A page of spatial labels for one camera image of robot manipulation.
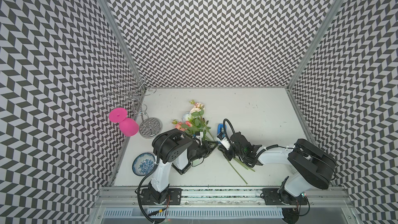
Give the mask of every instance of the black and white wallpaper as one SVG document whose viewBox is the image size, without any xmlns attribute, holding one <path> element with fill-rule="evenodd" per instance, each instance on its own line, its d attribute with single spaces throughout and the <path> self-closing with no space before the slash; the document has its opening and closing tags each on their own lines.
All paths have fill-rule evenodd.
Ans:
<svg viewBox="0 0 398 224">
<path fill-rule="evenodd" d="M 107 0 L 155 87 L 285 86 L 333 0 Z"/>
<path fill-rule="evenodd" d="M 293 93 L 364 223 L 397 223 L 397 0 L 345 0 Z"/>
<path fill-rule="evenodd" d="M 101 98 L 120 78 L 95 0 L 0 0 L 0 223 L 87 219 L 123 142 Z"/>
</svg>

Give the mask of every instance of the white rose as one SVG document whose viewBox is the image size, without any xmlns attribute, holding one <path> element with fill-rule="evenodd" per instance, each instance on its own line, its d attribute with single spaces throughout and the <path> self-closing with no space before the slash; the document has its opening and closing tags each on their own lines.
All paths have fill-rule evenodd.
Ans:
<svg viewBox="0 0 398 224">
<path fill-rule="evenodd" d="M 197 103 L 195 103 L 195 107 L 203 109 L 205 107 L 205 105 L 203 105 L 201 102 L 197 102 Z"/>
<path fill-rule="evenodd" d="M 200 111 L 201 111 L 201 109 L 199 107 L 193 107 L 191 109 L 190 113 L 192 113 L 192 112 L 200 112 Z"/>
<path fill-rule="evenodd" d="M 191 115 L 191 113 L 187 112 L 186 114 L 184 114 L 182 116 L 182 122 L 189 121 L 190 118 L 192 118 L 192 115 Z"/>
</svg>

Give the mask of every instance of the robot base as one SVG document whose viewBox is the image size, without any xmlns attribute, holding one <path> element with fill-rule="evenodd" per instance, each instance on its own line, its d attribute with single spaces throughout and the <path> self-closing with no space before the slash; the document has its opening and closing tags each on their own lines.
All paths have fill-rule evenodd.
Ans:
<svg viewBox="0 0 398 224">
<path fill-rule="evenodd" d="M 142 205 L 166 205 L 170 199 L 169 205 L 180 205 L 181 203 L 181 192 L 182 189 L 170 189 L 166 188 L 159 194 L 158 197 L 154 197 L 151 193 L 151 189 L 143 189 L 141 191 L 141 204 Z"/>
<path fill-rule="evenodd" d="M 307 205 L 307 201 L 304 197 L 286 197 L 286 195 L 278 193 L 279 188 L 263 189 L 262 199 L 266 202 L 266 205 Z"/>
</svg>

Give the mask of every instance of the blue and white plate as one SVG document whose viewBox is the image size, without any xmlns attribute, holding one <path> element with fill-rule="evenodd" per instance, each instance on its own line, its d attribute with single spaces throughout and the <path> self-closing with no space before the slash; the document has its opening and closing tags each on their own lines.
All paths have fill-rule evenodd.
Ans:
<svg viewBox="0 0 398 224">
<path fill-rule="evenodd" d="M 145 176 L 155 166 L 155 156 L 151 153 L 145 152 L 135 158 L 132 163 L 132 171 L 137 176 Z"/>
</svg>

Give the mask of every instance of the red wire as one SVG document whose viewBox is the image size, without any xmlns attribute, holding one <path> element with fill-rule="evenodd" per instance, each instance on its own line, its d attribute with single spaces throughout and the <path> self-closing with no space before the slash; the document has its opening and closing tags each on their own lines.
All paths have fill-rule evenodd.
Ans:
<svg viewBox="0 0 398 224">
<path fill-rule="evenodd" d="M 167 205 L 166 205 L 166 213 L 164 214 L 164 218 L 166 219 L 167 217 L 167 208 L 169 207 L 169 203 L 170 203 L 170 196 L 169 196 L 169 200 L 167 201 Z"/>
</svg>

